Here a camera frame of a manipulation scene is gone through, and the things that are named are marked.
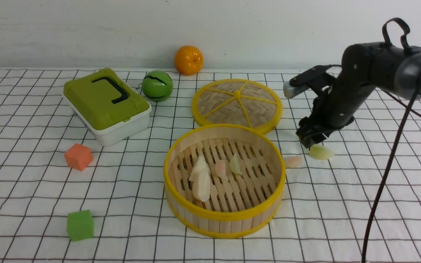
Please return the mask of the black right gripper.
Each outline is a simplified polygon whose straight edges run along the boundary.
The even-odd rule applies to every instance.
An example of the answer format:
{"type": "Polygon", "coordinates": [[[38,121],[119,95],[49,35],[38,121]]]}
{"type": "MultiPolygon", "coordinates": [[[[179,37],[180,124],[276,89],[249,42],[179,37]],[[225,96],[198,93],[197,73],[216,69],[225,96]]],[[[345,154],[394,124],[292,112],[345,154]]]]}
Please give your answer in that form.
{"type": "Polygon", "coordinates": [[[374,85],[366,82],[336,79],[314,100],[311,115],[299,122],[296,135],[303,147],[310,149],[350,125],[354,121],[354,113],[374,89],[374,85]]]}

